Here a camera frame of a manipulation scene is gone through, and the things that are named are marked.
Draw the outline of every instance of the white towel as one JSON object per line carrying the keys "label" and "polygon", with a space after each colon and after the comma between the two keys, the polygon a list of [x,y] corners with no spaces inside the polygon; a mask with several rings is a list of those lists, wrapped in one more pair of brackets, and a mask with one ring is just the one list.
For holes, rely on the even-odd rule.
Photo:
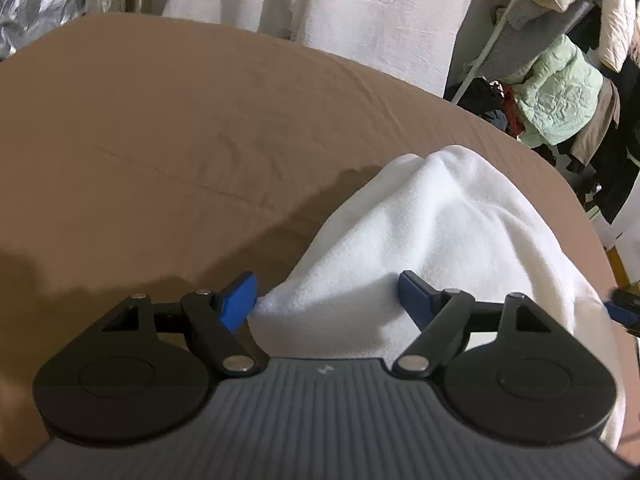
{"label": "white towel", "polygon": [[471,0],[168,0],[163,16],[291,39],[441,96]]}
{"label": "white towel", "polygon": [[612,372],[618,398],[602,438],[617,446],[625,395],[606,309],[527,199],[461,146],[385,166],[329,217],[287,281],[258,301],[251,332],[272,356],[390,364],[419,334],[396,296],[407,269],[478,301],[502,302],[513,291],[535,300]]}

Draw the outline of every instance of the mattress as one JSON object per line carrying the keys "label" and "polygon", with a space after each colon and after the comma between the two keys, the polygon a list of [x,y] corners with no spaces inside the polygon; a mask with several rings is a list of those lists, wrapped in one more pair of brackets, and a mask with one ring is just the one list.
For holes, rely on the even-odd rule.
{"label": "mattress", "polygon": [[[14,463],[47,438],[34,374],[98,316],[132,292],[175,301],[244,270],[270,290],[403,153],[475,150],[599,294],[615,286],[572,190],[542,158],[340,57],[225,25],[91,15],[2,62],[0,81],[0,452]],[[633,399],[633,341],[619,340]]]}

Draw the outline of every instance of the metal screw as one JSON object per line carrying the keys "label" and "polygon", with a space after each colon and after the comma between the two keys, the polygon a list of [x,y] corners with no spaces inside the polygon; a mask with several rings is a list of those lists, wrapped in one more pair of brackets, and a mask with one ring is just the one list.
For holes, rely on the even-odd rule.
{"label": "metal screw", "polygon": [[222,361],[222,365],[230,372],[248,372],[254,367],[255,361],[248,355],[230,355]]}
{"label": "metal screw", "polygon": [[407,372],[423,372],[429,368],[429,360],[421,355],[403,355],[398,359],[398,365]]}

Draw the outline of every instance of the triangular cutout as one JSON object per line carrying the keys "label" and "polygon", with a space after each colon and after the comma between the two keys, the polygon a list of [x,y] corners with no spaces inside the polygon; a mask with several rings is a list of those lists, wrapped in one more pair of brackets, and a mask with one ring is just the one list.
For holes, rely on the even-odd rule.
{"label": "triangular cutout", "polygon": [[518,332],[551,332],[551,330],[529,310],[529,307],[524,305],[518,307],[518,312],[516,313],[516,330]]}
{"label": "triangular cutout", "polygon": [[139,327],[138,308],[131,305],[123,310],[116,319],[114,319],[106,327],[104,327],[102,331],[124,332],[127,330],[137,330]]}

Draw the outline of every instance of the bed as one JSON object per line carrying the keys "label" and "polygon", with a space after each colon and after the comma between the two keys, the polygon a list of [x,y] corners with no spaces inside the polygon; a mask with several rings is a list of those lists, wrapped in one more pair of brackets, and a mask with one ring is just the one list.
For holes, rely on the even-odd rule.
{"label": "bed", "polygon": [[[47,438],[41,364],[135,291],[175,301],[243,270],[281,282],[382,165],[461,144],[536,207],[604,297],[605,253],[568,184],[488,123],[339,57],[225,25],[93,15],[0,64],[0,452]],[[638,366],[618,333],[637,460]]]}

